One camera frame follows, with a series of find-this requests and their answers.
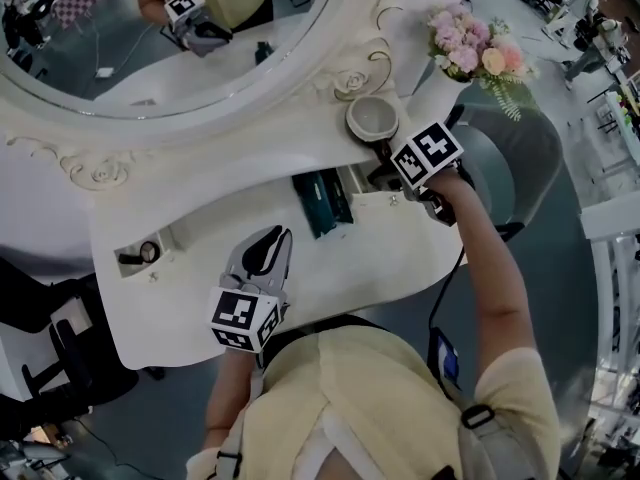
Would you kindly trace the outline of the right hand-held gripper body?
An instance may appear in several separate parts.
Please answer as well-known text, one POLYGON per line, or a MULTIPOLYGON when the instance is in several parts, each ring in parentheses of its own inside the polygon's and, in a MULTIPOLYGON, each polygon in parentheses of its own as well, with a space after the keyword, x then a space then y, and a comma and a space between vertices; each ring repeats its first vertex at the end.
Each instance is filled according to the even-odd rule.
POLYGON ((450 203, 431 190, 427 182, 437 173, 452 169, 474 188, 462 164, 464 149, 459 141, 442 122, 434 121, 423 131, 392 145, 391 165, 400 176, 406 198, 422 204, 432 219, 453 226, 456 218, 450 203))

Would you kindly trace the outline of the white drawer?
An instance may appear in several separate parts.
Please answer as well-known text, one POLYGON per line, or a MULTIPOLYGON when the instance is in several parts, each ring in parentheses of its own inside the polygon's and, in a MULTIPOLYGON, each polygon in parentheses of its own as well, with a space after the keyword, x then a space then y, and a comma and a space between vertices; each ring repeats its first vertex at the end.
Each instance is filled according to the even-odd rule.
MULTIPOLYGON (((365 165, 355 164, 335 168, 349 201, 353 224, 356 225, 380 212, 397 209, 406 202, 400 191, 379 191, 371 186, 365 176, 364 167, 365 165)), ((346 225, 352 224, 339 224, 335 229, 346 225)))
POLYGON ((160 273, 174 261, 175 252, 176 246, 172 232, 165 227, 129 245, 115 249, 113 254, 123 280, 152 283, 158 280, 160 273), (153 241, 160 246, 161 256, 156 262, 142 265, 123 265, 118 262, 117 257, 120 253, 139 255, 140 246, 145 241, 153 241))

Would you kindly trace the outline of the white ornate dressing table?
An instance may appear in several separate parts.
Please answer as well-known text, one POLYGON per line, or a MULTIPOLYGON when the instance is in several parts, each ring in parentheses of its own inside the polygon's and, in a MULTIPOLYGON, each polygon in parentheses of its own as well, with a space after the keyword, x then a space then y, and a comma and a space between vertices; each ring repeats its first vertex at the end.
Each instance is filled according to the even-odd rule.
MULTIPOLYGON (((383 23, 394 71, 426 60, 421 14, 436 3, 402 0, 383 23)), ((168 102, 221 86, 234 57, 204 71, 179 70, 173 58, 137 73, 99 102, 168 102)), ((293 233, 286 286, 287 327, 398 300, 436 283, 459 250, 455 230, 406 202, 315 239, 291 178, 375 159, 345 127, 347 104, 289 99, 209 140, 157 151, 114 189, 88 192, 94 268, 109 326, 129 368, 185 366, 220 352, 206 322, 209 291, 232 248, 280 224, 293 233), (113 251, 168 227, 176 252, 155 282, 120 277, 113 251)))

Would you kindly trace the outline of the teal rectangular box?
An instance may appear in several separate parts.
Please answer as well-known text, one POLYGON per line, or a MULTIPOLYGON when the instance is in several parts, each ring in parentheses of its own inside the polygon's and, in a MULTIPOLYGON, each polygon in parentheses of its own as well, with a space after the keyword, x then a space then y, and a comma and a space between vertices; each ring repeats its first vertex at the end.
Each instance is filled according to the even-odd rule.
POLYGON ((335 168, 294 175, 292 183, 315 239, 327 235, 339 224, 354 223, 335 168))

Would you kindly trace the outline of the person's left forearm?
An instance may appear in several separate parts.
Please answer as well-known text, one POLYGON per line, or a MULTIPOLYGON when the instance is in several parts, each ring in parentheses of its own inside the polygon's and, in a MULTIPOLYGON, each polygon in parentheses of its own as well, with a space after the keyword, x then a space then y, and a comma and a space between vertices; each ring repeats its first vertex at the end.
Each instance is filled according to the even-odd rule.
POLYGON ((205 413, 202 449, 219 448, 249 401, 256 355, 228 349, 221 357, 205 413))

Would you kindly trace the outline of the person's right forearm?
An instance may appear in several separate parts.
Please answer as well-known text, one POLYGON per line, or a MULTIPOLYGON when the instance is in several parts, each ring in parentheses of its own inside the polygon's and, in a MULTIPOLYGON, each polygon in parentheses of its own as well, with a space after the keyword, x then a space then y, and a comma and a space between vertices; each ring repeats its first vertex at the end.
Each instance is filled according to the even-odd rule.
POLYGON ((452 206, 457 220, 474 290, 483 374, 503 354, 535 346, 524 280, 479 196, 456 171, 441 171, 428 187, 452 206))

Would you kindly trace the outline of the white vase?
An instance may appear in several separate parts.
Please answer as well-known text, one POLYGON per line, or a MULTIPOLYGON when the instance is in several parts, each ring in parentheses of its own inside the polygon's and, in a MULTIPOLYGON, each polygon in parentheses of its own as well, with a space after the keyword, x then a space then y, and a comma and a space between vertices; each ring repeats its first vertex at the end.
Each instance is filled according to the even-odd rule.
POLYGON ((442 121, 472 82, 449 77, 432 60, 405 63, 394 71, 396 92, 414 121, 442 121))

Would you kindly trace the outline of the person's black trousers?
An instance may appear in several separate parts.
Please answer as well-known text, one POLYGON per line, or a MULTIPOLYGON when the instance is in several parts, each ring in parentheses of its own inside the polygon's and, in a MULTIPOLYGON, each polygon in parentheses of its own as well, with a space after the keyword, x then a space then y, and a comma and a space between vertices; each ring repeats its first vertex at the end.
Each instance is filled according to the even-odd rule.
POLYGON ((306 324, 302 327, 290 329, 278 334, 275 334, 267 342, 264 353, 275 356, 280 350, 285 348, 293 341, 303 338, 305 336, 328 331, 331 329, 337 329, 346 326, 363 326, 373 327, 383 330, 383 327, 370 322, 362 317, 353 314, 342 314, 334 316, 328 319, 324 319, 315 323, 306 324))

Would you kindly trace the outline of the grey upholstered chair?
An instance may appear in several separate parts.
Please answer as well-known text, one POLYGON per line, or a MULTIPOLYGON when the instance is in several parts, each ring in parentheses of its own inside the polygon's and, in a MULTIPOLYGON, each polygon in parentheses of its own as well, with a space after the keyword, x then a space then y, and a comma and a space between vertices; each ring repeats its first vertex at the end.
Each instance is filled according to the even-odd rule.
POLYGON ((507 242, 535 216, 553 185, 563 163, 560 136, 540 110, 524 107, 520 119, 484 104, 459 103, 453 107, 446 126, 467 126, 486 136, 506 161, 514 186, 514 212, 496 230, 507 242))

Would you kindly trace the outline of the pink flower bouquet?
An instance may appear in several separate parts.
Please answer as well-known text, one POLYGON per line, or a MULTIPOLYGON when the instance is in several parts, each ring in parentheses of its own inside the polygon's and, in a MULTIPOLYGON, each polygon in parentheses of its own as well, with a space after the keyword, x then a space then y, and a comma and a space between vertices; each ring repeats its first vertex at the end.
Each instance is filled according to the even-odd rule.
POLYGON ((522 118, 520 88, 537 76, 537 69, 500 18, 485 22, 462 4, 432 6, 426 14, 429 54, 450 80, 476 81, 492 94, 514 122, 522 118))

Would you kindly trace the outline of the oval white-framed mirror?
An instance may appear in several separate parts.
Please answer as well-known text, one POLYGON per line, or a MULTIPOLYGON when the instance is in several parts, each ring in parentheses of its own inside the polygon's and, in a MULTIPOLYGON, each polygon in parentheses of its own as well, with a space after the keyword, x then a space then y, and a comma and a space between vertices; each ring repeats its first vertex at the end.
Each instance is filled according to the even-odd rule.
POLYGON ((244 75, 168 102, 92 102, 46 86, 0 54, 0 129, 52 156, 88 192, 125 184, 149 155, 239 128, 289 99, 346 103, 393 88, 383 23, 402 0, 315 0, 291 34, 244 75))

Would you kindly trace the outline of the person's pale yellow shirt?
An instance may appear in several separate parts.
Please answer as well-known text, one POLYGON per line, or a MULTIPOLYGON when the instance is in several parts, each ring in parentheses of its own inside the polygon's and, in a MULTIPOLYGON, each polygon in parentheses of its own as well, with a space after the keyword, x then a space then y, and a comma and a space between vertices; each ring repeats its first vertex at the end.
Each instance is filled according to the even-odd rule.
POLYGON ((460 472, 461 412, 417 352, 373 327, 294 341, 271 361, 243 423, 238 480, 313 478, 333 451, 364 478, 460 472))

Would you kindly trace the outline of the black blue hip device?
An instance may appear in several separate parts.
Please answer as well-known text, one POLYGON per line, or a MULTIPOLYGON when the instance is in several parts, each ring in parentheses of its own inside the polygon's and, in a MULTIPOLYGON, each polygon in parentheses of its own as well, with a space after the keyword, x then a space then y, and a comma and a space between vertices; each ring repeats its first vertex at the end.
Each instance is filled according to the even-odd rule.
POLYGON ((449 385, 458 388, 458 353, 438 327, 429 329, 427 366, 442 389, 449 385))

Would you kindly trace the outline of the black office chair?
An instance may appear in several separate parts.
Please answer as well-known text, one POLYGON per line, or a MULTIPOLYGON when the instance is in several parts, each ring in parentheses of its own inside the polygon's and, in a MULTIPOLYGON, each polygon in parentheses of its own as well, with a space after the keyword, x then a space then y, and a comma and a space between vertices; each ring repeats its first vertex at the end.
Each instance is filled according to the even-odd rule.
POLYGON ((97 278, 43 284, 0 258, 0 395, 27 402, 65 388, 86 406, 132 390, 97 278))

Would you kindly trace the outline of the cream brown-handled mug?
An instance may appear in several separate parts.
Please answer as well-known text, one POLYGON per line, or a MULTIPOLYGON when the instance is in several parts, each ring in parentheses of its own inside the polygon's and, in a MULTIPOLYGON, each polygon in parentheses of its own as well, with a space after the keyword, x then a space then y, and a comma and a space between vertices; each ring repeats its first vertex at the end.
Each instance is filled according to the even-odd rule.
POLYGON ((358 97, 347 106, 345 123, 351 137, 371 149, 381 162, 390 158, 391 140, 400 124, 392 104, 374 95, 358 97))

